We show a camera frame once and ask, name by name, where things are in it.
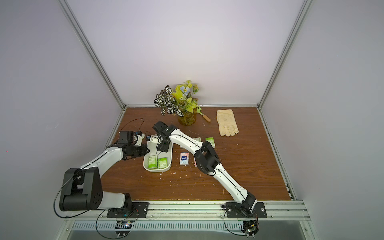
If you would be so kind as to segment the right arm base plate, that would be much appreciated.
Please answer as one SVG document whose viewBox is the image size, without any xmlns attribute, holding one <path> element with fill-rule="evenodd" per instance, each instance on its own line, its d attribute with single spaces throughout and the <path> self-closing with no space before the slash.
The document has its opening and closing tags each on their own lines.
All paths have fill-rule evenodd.
<svg viewBox="0 0 384 240">
<path fill-rule="evenodd" d="M 225 205 L 222 206 L 223 209 L 226 209 L 226 217 L 229 219 L 238 219 L 238 218 L 248 218 L 248 219 L 256 219 L 267 218 L 266 208 L 263 202 L 257 202 L 253 207 L 251 212 L 248 212 L 248 208 L 242 204 L 238 204 L 235 202 L 226 202 Z"/>
</svg>

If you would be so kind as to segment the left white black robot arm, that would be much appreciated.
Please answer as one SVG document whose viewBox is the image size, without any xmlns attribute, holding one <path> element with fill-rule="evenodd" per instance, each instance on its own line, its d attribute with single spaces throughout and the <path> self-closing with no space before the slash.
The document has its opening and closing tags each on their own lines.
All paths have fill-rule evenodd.
<svg viewBox="0 0 384 240">
<path fill-rule="evenodd" d="M 93 210 L 115 210 L 114 217 L 122 214 L 129 216 L 134 206 L 129 194 L 116 194 L 103 190 L 102 176 L 117 162 L 143 157 L 149 153 L 147 144 L 143 143 L 146 135 L 141 131 L 123 131 L 118 140 L 94 160 L 79 168 L 68 169 L 64 174 L 63 185 L 54 202 L 62 212 L 80 211 L 82 214 Z"/>
</svg>

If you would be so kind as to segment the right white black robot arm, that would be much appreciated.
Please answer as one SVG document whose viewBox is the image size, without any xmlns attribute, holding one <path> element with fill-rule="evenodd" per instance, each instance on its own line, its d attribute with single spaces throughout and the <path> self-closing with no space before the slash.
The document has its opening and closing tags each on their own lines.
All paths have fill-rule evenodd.
<svg viewBox="0 0 384 240">
<path fill-rule="evenodd" d="M 229 192 L 235 201 L 235 209 L 243 216 L 252 218 L 255 215 L 256 197 L 225 170 L 211 143 L 196 141 L 176 126 L 168 126 L 161 121 L 157 122 L 153 129 L 160 138 L 160 143 L 177 144 L 193 154 L 198 169 L 215 178 Z"/>
</svg>

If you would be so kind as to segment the white plastic storage box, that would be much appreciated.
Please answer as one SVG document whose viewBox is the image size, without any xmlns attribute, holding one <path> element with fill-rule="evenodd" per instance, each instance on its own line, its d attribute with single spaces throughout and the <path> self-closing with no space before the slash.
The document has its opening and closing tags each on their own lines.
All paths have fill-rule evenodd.
<svg viewBox="0 0 384 240">
<path fill-rule="evenodd" d="M 170 144 L 168 152 L 164 153 L 164 152 L 157 151 L 157 146 L 159 143 L 156 144 L 156 143 L 151 143 L 149 141 L 147 142 L 148 149 L 150 150 L 150 152 L 144 156 L 143 167 L 145 170 L 147 170 L 151 173 L 166 172 L 171 168 L 171 165 L 172 165 L 172 150 L 173 150 L 172 144 Z M 158 156 L 158 159 L 160 159 L 160 158 L 167 158 L 168 159 L 168 166 L 165 169 L 152 169 L 152 170 L 148 169 L 148 157 L 149 156 L 155 156 L 155 155 Z"/>
</svg>

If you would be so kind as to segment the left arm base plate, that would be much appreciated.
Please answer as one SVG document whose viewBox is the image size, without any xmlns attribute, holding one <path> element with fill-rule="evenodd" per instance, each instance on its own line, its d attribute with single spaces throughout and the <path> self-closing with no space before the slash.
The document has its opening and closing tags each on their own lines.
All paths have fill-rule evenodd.
<svg viewBox="0 0 384 240">
<path fill-rule="evenodd" d="M 119 209 L 109 209 L 107 218 L 146 218 L 149 210 L 149 202 L 132 202 Z"/>
</svg>

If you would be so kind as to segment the blue pink Tempo pack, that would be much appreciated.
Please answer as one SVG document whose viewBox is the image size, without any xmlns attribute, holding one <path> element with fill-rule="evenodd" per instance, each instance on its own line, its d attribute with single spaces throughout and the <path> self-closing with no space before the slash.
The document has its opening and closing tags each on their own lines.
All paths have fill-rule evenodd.
<svg viewBox="0 0 384 240">
<path fill-rule="evenodd" d="M 189 165 L 189 153 L 180 153 L 180 165 L 181 166 Z"/>
</svg>

